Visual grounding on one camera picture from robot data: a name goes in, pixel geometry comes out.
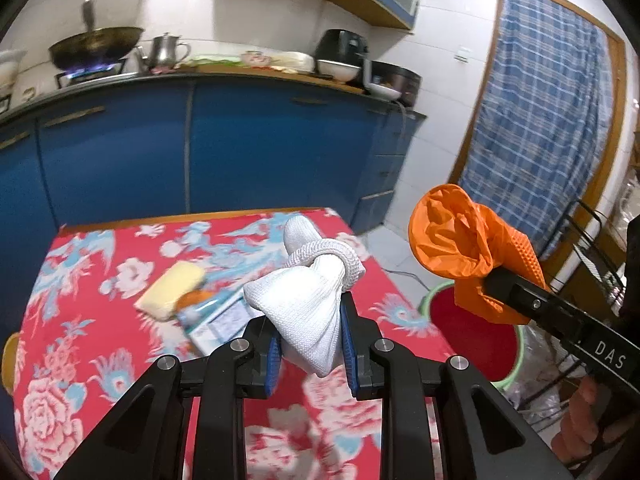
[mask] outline wooden door frame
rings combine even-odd
[[[591,177],[591,181],[587,185],[586,190],[582,196],[584,203],[589,205],[593,210],[598,206],[602,191],[605,184],[609,179],[610,172],[613,167],[613,160],[618,151],[618,143],[620,141],[620,134],[622,132],[622,122],[625,115],[625,103],[626,103],[626,52],[625,42],[615,32],[613,32],[607,25],[600,20],[591,16],[588,12],[584,11],[580,7],[567,0],[551,0],[556,4],[559,4],[569,10],[572,10],[579,16],[583,17],[588,22],[593,23],[596,27],[600,28],[607,35],[609,41],[609,56],[611,58],[611,71],[613,82],[613,111],[611,117],[611,125],[609,127],[609,133],[607,134],[607,143],[602,152],[602,160],[596,168],[596,171]],[[468,156],[469,147],[471,146],[471,137],[474,130],[474,125],[478,118],[480,111],[480,105],[482,104],[482,96],[486,90],[487,83],[489,81],[489,75],[494,66],[495,51],[498,43],[498,34],[500,32],[500,16],[502,14],[502,0],[498,0],[498,5],[495,13],[494,23],[494,35],[491,40],[491,47],[489,49],[489,56],[484,67],[484,76],[482,77],[482,83],[476,99],[476,106],[471,116],[471,120],[466,129],[466,135],[460,146],[458,152],[458,158],[449,175],[449,182],[456,184],[462,175],[462,170],[466,164],[466,158]],[[581,228],[586,228],[591,216],[589,216],[582,208],[580,208],[574,214],[574,220]],[[558,244],[554,252],[540,264],[542,270],[545,273],[547,281],[555,277],[564,265],[567,258],[572,251],[571,240],[565,240]]]

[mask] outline metal screw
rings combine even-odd
[[[378,339],[374,345],[381,352],[391,352],[394,349],[394,342],[391,339]]]
[[[235,352],[244,352],[247,348],[249,348],[249,342],[246,339],[234,339],[231,342],[231,349]]]
[[[170,355],[163,355],[158,359],[158,368],[161,370],[171,370],[175,366],[175,358]]]
[[[466,357],[462,357],[462,355],[454,355],[449,360],[449,364],[456,370],[466,370],[469,368],[469,361],[466,360]]]

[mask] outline blue checkered curtain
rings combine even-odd
[[[502,0],[499,27],[459,184],[540,252],[602,157],[613,106],[607,37],[551,0]]]

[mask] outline red bucket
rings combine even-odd
[[[469,359],[498,387],[506,387],[522,360],[522,337],[518,327],[489,323],[456,305],[453,282],[434,288],[420,307],[447,339],[451,348]]]

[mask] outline green bucket rim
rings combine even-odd
[[[429,322],[431,322],[431,301],[440,291],[445,290],[446,288],[451,288],[454,284],[455,282],[453,280],[445,280],[444,282],[439,283],[434,286],[420,302],[418,311],[420,311],[420,314],[427,318]],[[513,325],[513,329],[515,330],[516,339],[518,340],[518,354],[516,355],[516,361],[513,364],[511,372],[509,372],[505,378],[499,381],[491,381],[493,386],[501,390],[505,390],[511,386],[522,367],[522,362],[524,361],[524,330],[522,325]]]

